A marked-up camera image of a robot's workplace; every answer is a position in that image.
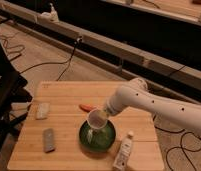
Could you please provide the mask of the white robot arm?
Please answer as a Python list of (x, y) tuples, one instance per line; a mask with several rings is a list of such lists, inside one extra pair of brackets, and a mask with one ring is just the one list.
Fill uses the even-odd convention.
[(103, 110), (109, 116), (116, 116), (127, 107), (158, 114), (201, 136), (201, 105), (149, 93), (148, 85), (142, 78), (120, 85), (105, 102)]

